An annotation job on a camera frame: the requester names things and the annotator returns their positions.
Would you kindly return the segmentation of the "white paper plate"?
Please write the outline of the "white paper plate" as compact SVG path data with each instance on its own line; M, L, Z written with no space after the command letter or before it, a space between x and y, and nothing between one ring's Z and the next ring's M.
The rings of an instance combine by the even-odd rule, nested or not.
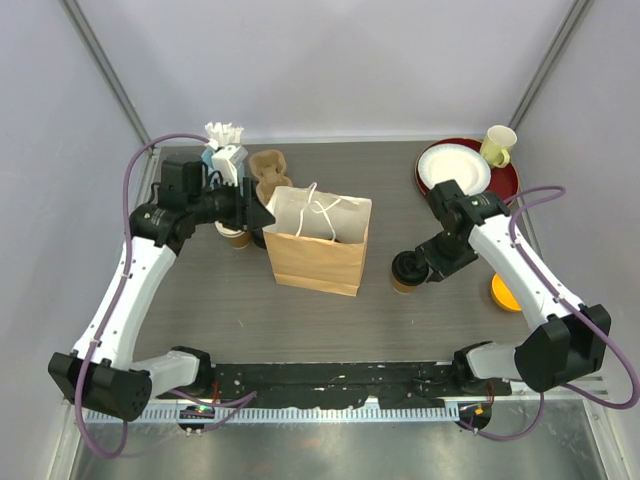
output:
M459 144L429 147L417 161L417 178L431 190L435 185L455 180L466 195L482 193L491 181L491 169L475 150Z

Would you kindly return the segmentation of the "orange bowl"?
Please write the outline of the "orange bowl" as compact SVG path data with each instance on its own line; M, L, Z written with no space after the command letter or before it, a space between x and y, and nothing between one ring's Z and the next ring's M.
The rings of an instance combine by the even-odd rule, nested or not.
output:
M521 312L519 303L498 274L492 277L490 293L494 302L503 310L512 313Z

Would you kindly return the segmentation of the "brown paper bag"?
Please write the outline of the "brown paper bag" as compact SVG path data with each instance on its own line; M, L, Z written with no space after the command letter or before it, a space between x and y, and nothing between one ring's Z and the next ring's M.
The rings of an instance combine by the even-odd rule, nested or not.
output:
M275 223L263 229L276 283L356 296L366 262L372 201L279 186L267 205Z

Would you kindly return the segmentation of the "stack of paper cups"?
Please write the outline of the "stack of paper cups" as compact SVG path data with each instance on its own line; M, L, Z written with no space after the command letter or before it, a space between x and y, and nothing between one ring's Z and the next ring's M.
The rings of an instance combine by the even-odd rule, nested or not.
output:
M218 233L233 249L244 249L251 243L251 233L243 230L233 230L225 227L221 222L214 223Z

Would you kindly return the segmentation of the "stack of black lids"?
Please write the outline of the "stack of black lids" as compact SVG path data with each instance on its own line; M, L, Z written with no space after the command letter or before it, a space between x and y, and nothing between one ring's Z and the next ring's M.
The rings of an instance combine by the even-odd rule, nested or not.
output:
M261 249L266 249L266 242L264 239L264 233L262 230L255 230L252 232L253 243Z

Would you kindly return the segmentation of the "pale yellow mug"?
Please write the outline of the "pale yellow mug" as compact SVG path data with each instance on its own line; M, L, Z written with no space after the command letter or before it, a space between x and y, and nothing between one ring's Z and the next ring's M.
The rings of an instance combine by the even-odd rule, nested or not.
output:
M504 125L490 127L480 148L480 155L491 168L505 168L511 161L511 150L518 140L517 134Z

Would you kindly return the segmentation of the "cardboard cup carrier stack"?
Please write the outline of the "cardboard cup carrier stack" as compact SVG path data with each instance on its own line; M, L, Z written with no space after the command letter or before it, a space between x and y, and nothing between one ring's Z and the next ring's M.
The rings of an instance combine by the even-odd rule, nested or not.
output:
M256 194L264 206L269 203L277 187L293 186L292 180L286 175L287 164L284 154L279 150L263 150L252 154L249 167L258 181Z

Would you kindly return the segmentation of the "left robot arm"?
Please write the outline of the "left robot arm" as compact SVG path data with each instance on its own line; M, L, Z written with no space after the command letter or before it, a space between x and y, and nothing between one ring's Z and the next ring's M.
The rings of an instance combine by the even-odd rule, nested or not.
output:
M126 219L123 256L94 318L70 353L56 353L49 362L49 375L64 397L81 409L127 422L136 420L150 399L170 391L205 397L214 379L210 355L178 346L134 361L142 323L198 226L220 223L249 233L274 221L258 199L256 181L226 183L197 155L167 157L149 200Z

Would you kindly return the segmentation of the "light blue straw holder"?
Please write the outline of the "light blue straw holder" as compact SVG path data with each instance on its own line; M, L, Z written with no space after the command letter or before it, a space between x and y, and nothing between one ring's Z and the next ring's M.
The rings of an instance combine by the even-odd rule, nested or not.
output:
M207 176L211 187L224 183L221 173L219 171L214 171L212 167L211 158L215 152L210 149L206 149L201 156L203 162L207 166Z

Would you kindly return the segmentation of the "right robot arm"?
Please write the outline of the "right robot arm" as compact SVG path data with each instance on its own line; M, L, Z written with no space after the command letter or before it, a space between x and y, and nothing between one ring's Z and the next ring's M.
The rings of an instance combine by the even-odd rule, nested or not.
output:
M456 351L451 380L457 391L472 395L488 379L504 378L546 392L601 368L610 315L601 305L586 305L552 274L495 193L468 196L449 180L434 186L427 202L443 229L415 248L413 278L440 282L483 258L531 330L519 345L482 342Z

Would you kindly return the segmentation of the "black coffee cup lid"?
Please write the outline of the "black coffee cup lid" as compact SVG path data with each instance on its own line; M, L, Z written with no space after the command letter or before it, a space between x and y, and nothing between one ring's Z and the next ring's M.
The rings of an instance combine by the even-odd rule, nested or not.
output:
M427 280L429 267L418 262L415 251L403 251L394 257L391 263L391 275L396 283L417 287Z

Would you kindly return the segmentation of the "brown paper cup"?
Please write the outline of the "brown paper cup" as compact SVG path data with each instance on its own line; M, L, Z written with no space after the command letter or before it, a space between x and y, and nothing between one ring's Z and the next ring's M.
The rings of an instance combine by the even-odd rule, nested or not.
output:
M412 292L414 292L417 288L416 285L407 285L404 284L402 282L400 282L399 280L397 280L395 277L391 278L391 282L392 282L392 286L394 288L394 290L400 294L410 294Z

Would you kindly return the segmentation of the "red round tray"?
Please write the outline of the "red round tray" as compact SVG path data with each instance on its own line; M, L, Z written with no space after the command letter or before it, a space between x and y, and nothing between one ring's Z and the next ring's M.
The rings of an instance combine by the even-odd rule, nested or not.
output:
M462 145L476 152L479 152L482 142L473 138L452 137L436 141L426 147L418 156L414 169L415 182L418 186L419 191L424 197L427 197L429 188L426 186L419 175L420 158L432 147L446 144ZM496 193L507 205L511 204L508 199L515 195L519 191L519 188L520 179L515 167L512 164L507 165L505 168L494 168L492 170L488 190Z

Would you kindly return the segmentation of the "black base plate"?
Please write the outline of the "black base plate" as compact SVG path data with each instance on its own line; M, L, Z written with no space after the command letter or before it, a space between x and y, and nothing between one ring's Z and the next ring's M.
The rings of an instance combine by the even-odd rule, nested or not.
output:
M152 394L173 389L201 398L216 392L224 402L254 392L250 405L255 408L323 410L357 409L369 397L383 409L395 409L441 406L449 397L485 400L512 393L499 378L464 380L457 367L436 362L218 363L188 386L155 380Z

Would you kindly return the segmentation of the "aluminium frame rail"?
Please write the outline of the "aluminium frame rail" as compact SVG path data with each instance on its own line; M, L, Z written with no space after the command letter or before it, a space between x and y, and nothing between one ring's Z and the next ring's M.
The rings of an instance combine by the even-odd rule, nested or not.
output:
M137 420L149 400L169 395L192 402L209 394L227 406L247 397L254 409L300 411L359 410L374 397L382 410L443 406L451 398L509 397L531 394L522 381L474 380L455 364L424 362L216 364L203 356L195 380L163 387L148 366L117 370L90 364L82 388L82 405L127 422Z

